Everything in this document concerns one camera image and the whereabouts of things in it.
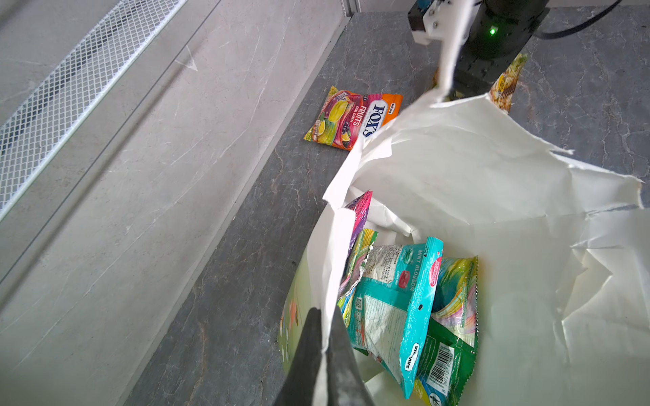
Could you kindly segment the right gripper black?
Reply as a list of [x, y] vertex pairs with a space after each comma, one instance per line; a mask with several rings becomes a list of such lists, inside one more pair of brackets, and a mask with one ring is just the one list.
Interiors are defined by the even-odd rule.
[[490, 91], [549, 12], [548, 0], [486, 0], [480, 3], [455, 67], [450, 99]]

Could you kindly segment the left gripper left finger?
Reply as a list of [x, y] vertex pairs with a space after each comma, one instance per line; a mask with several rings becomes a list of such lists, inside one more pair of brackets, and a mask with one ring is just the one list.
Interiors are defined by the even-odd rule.
[[294, 360], [274, 405], [308, 406], [313, 404], [322, 352], [321, 311], [311, 308]]

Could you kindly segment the yellow snack packet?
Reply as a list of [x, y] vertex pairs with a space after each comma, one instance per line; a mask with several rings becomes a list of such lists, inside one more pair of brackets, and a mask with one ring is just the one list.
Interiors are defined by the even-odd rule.
[[511, 111], [512, 97], [528, 59], [529, 55], [527, 53], [518, 54], [489, 91], [492, 102], [506, 113]]

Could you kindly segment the floral white paper bag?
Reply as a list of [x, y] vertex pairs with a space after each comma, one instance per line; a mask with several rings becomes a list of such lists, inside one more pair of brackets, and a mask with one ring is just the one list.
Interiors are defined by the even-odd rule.
[[[477, 367], [465, 405], [649, 402], [649, 212], [638, 179], [574, 160], [488, 96], [445, 101], [472, 19], [452, 1], [438, 86], [360, 139], [328, 186], [289, 291], [279, 343], [289, 373], [311, 308], [322, 352], [312, 405], [328, 405], [327, 357], [355, 214], [390, 243], [436, 237], [477, 256]], [[403, 405], [390, 374], [355, 356], [377, 405]]]

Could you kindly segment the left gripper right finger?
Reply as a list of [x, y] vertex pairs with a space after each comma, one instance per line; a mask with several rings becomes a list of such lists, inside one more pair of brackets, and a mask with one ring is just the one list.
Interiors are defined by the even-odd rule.
[[341, 311], [335, 311], [327, 357], [328, 405], [374, 405], [355, 361]]

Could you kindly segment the orange Fox's fruits candy bag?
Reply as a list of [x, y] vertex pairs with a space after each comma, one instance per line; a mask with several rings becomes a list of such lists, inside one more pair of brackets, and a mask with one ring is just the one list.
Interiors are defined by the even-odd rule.
[[398, 94], [357, 94], [332, 86], [304, 140], [350, 151], [359, 138], [395, 119], [403, 100]]

